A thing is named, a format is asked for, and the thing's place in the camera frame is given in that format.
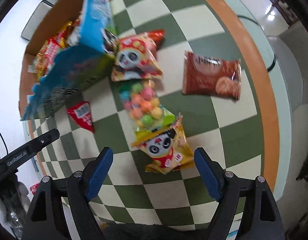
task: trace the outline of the red snack package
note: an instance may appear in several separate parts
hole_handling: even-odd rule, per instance
[[[39,186],[39,182],[29,188],[29,190],[32,192],[33,195],[35,195],[35,192],[38,189],[38,186]]]
[[[77,105],[69,108],[67,113],[76,122],[76,124],[78,124],[79,127],[94,132],[89,102],[80,102]]]
[[[164,30],[156,30],[120,39],[112,81],[162,78],[155,56],[164,35]]]
[[[241,60],[208,58],[186,51],[182,93],[218,95],[239,100]]]

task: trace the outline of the yellow snack wrapper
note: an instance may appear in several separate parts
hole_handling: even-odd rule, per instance
[[[187,144],[182,119],[182,114],[179,114],[170,126],[132,143],[132,146],[138,147],[153,159],[153,162],[146,166],[146,171],[166,174],[171,170],[194,166],[194,153]]]

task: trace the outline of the table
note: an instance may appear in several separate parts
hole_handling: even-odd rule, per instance
[[[237,176],[263,175],[274,190],[280,152],[276,101],[262,55],[235,12],[224,0],[111,0],[111,5],[119,37],[165,30],[158,51],[164,79],[157,82],[157,94],[168,110],[184,115],[190,147],[204,147]],[[241,58],[240,100],[182,95],[185,50],[226,60]],[[98,197],[90,202],[97,220],[206,228],[217,202],[196,168],[167,175],[144,171],[151,159],[130,146],[134,133],[118,96],[120,86],[106,78],[76,94],[53,116],[29,122],[33,137],[52,128],[60,131],[60,139],[39,153],[43,172],[68,177],[109,146],[114,152],[112,167]],[[82,100],[90,102],[94,134],[67,115],[66,109]],[[243,206],[242,199],[235,220]]]

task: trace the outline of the open cardboard box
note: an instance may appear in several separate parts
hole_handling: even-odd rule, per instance
[[[28,104],[28,96],[33,94],[32,87],[37,81],[36,73],[30,73],[29,66],[32,65],[34,58],[36,57],[37,53],[39,52],[41,47],[44,45],[47,39],[55,35],[57,31],[66,24],[66,22],[75,21],[78,18],[82,10],[83,1],[84,0],[59,0],[52,7],[52,9],[47,13],[47,15],[44,17],[43,21],[40,23],[40,25],[34,32],[32,39],[28,43],[26,50],[25,50],[24,58],[23,58],[23,65],[22,65],[21,79],[20,79],[20,86],[19,86],[19,113],[20,113],[21,119],[29,120],[32,118],[37,119],[37,118],[48,117],[50,114],[58,110],[64,104],[66,98],[63,99],[63,101],[60,100],[60,103],[56,105],[51,111],[48,110],[48,113],[45,113],[43,111],[43,114],[40,114],[40,113],[37,113],[35,115],[28,114],[29,112],[28,109],[36,109],[35,107],[39,105],[38,103],[32,104],[32,101],[30,102],[30,105]],[[84,3],[84,9],[88,11],[88,13],[90,13],[91,12],[90,9],[86,9],[85,5],[86,4]],[[94,38],[96,35],[90,37],[91,33],[88,33],[88,32],[91,32],[90,29],[92,30],[97,29],[97,31],[99,31],[99,28],[96,28],[96,26],[99,27],[99,23],[97,23],[97,21],[100,21],[100,20],[94,20],[93,18],[90,17],[89,21],[92,22],[91,25],[88,25],[89,28],[86,28],[89,30],[86,30],[84,32],[81,31],[81,38],[80,38],[78,45],[66,48],[64,51],[62,51],[60,54],[56,56],[55,66],[50,71],[50,73],[46,76],[46,79],[44,80],[49,83],[53,83],[54,85],[54,83],[56,84],[54,80],[56,80],[57,77],[60,76],[60,73],[63,73],[63,74],[65,73],[63,71],[64,69],[66,69],[66,71],[71,71],[70,69],[71,67],[68,68],[68,65],[78,64],[82,68],[82,65],[84,64],[84,62],[83,63],[82,61],[73,62],[72,60],[72,58],[76,57],[76,55],[81,51],[83,55],[82,57],[83,58],[85,57],[85,59],[88,57],[91,57],[91,55],[92,56],[99,55],[100,57],[102,57],[102,59],[98,61],[98,65],[97,64],[95,65],[96,73],[95,73],[95,69],[92,69],[94,68],[94,66],[91,67],[92,63],[88,62],[89,65],[88,65],[87,75],[85,74],[85,75],[81,75],[78,77],[78,79],[80,79],[80,82],[81,82],[79,86],[76,85],[76,87],[73,88],[73,90],[69,89],[69,91],[66,91],[67,87],[64,88],[65,92],[63,92],[63,95],[66,95],[67,98],[70,97],[71,94],[77,91],[78,89],[79,90],[87,89],[89,86],[93,85],[101,78],[104,78],[106,75],[110,74],[111,68],[114,63],[114,56],[112,55],[109,56],[104,51],[100,51],[100,50],[97,51],[94,48],[89,47],[89,45],[87,44],[89,40],[98,44],[98,41],[95,40]],[[44,102],[44,98],[46,98],[46,95],[50,94],[51,90],[43,89],[43,87],[44,88],[47,87],[47,86],[43,86],[43,82],[41,82],[40,87],[42,87],[42,92],[40,96],[42,98],[42,101]]]

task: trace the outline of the barcode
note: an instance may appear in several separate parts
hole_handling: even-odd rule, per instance
[[[89,113],[89,105],[88,103],[84,103],[79,108],[74,110],[77,118],[82,118]]]

